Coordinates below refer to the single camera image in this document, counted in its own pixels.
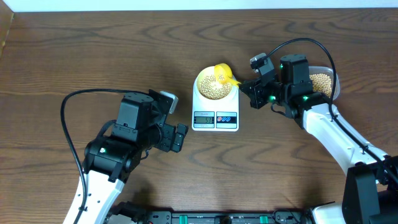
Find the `yellow plastic measuring scoop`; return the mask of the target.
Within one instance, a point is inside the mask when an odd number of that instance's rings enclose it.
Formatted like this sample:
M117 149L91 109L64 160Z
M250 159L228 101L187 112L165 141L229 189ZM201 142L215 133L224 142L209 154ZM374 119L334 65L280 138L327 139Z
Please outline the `yellow plastic measuring scoop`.
M214 75L216 81L220 84L230 83L232 86L238 87L241 83L233 78L233 73L231 68L225 64L220 63L214 66Z

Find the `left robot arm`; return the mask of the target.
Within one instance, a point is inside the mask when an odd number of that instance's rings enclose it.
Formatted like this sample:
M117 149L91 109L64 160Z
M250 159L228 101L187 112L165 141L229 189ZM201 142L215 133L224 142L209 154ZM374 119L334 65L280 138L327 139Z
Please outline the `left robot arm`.
M149 150L180 152L188 126L171 126L165 121L178 98L172 93L121 90L124 96L118 117L107 121L78 158L60 108L62 128L74 156L80 179L65 223L105 223L114 201L122 192L130 173L146 159Z

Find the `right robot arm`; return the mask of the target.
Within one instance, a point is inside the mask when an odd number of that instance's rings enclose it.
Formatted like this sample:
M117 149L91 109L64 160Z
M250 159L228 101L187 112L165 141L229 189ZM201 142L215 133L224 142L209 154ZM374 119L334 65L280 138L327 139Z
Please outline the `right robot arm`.
M239 89L251 107L284 107L283 115L320 141L346 176L342 202L311 208L302 223L397 223L397 157L367 142L339 114L332 96L313 90L306 56L283 56L280 75L265 53L250 65L258 78Z

